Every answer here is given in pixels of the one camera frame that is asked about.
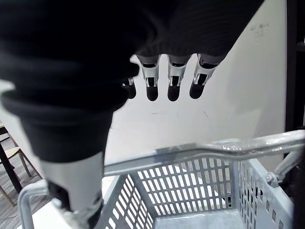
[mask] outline robotic hand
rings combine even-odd
[[[19,116],[55,206],[75,228],[94,228],[103,207],[112,114],[135,96],[139,67],[129,58],[140,59],[153,101],[159,56],[168,54],[168,98],[175,101],[188,59],[199,53],[190,90],[199,98],[262,2],[131,0],[119,3],[119,13],[117,2],[0,3],[0,78],[15,84],[1,101]]]

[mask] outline white wall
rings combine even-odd
[[[159,98],[146,98],[142,73],[137,96],[117,111],[108,137],[106,162],[143,155],[164,146],[250,138],[284,130],[285,0],[266,0],[198,100],[189,97],[196,57],[188,63],[176,102],[167,99],[167,59],[161,57]],[[0,91],[9,83],[0,83]],[[0,120],[32,157],[18,120],[0,106]],[[281,157],[261,162],[273,169]]]

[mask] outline chair leg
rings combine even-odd
[[[19,155],[19,157],[20,157],[21,163],[22,163],[22,165],[23,165],[25,171],[27,172],[28,176],[31,177],[32,175],[31,175],[30,172],[29,172],[29,169],[28,169],[28,167],[27,167],[27,165],[26,165],[26,163],[25,163],[25,161],[24,161],[24,158],[23,158],[22,153],[18,153],[18,155]]]
[[[33,164],[30,162],[30,160],[27,158],[27,156],[25,156],[25,154],[23,152],[22,156],[27,160],[27,162],[29,163],[29,165],[33,168],[33,170],[35,171],[35,173],[42,179],[42,176],[39,174],[39,172],[35,169],[35,167],[33,166]]]
[[[8,194],[6,194],[6,192],[3,190],[3,188],[0,186],[0,193],[2,193],[4,195],[4,197],[9,201],[9,203],[12,206],[15,206],[14,202],[10,199],[10,197],[8,196]]]

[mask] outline floor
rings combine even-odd
[[[4,139],[5,137],[6,135],[1,135],[0,140]],[[1,144],[4,150],[14,147],[14,144],[10,139],[3,141]],[[36,181],[40,180],[39,176],[35,174],[29,164],[27,164],[27,166],[32,174],[32,177],[27,175],[18,155],[11,158],[10,162],[15,167],[15,172],[20,178],[20,183],[23,187],[27,184],[35,183]],[[18,193],[14,189],[3,165],[0,165],[0,185],[6,191],[12,201],[17,203]],[[32,214],[46,205],[49,201],[50,200],[44,196],[31,198],[30,202]],[[2,196],[2,194],[0,194],[0,229],[15,229],[20,224],[21,222],[18,216],[17,205],[12,207],[12,205]]]

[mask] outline gray plastic basket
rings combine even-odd
[[[257,159],[194,158],[116,176],[97,229],[288,229],[293,204]]]
[[[95,228],[289,229],[293,203],[278,183],[301,160],[304,142],[305,131],[297,130],[157,149],[104,165],[104,177],[115,179]],[[274,173],[256,159],[284,153],[289,155]],[[47,194],[45,181],[22,189],[18,198],[22,228],[34,229],[30,197]],[[77,211],[54,206],[69,223],[83,225],[82,218],[71,218]]]

